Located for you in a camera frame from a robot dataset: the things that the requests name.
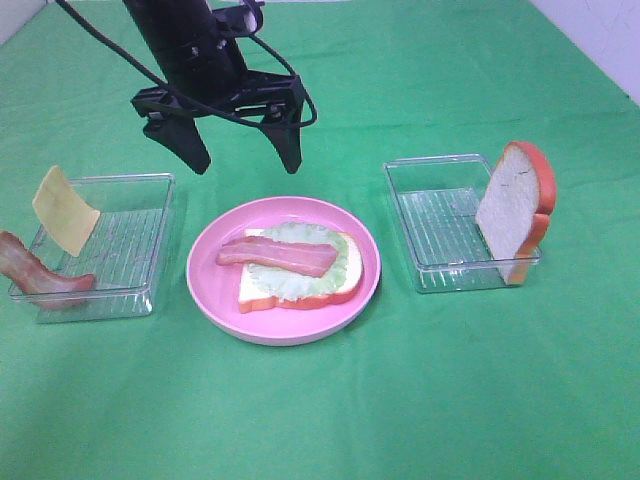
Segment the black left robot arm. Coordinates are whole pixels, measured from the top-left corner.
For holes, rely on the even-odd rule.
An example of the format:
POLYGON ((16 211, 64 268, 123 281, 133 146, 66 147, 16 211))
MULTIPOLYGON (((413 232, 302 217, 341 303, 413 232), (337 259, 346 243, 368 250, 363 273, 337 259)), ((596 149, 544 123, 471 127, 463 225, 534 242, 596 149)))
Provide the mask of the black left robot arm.
POLYGON ((134 23, 165 76, 131 103, 146 118, 145 136, 197 174, 211 158, 195 121, 210 115, 260 130, 289 173, 301 162, 300 130, 308 99, 300 77, 250 69, 237 41, 263 25, 261 5, 212 9, 205 1, 128 1, 134 23))

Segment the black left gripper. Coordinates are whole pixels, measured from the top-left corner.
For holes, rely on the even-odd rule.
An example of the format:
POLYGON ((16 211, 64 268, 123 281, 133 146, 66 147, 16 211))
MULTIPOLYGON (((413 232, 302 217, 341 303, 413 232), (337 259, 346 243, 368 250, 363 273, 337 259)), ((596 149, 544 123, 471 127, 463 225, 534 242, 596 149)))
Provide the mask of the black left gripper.
POLYGON ((299 75, 293 70, 278 74, 250 69, 233 38, 201 35, 147 44, 165 79, 145 71, 155 85, 140 90, 132 105, 141 116, 180 116, 148 117, 143 128, 147 138, 202 175, 211 158, 192 118, 215 115, 259 128, 285 171, 298 171, 304 126, 304 86, 299 75))

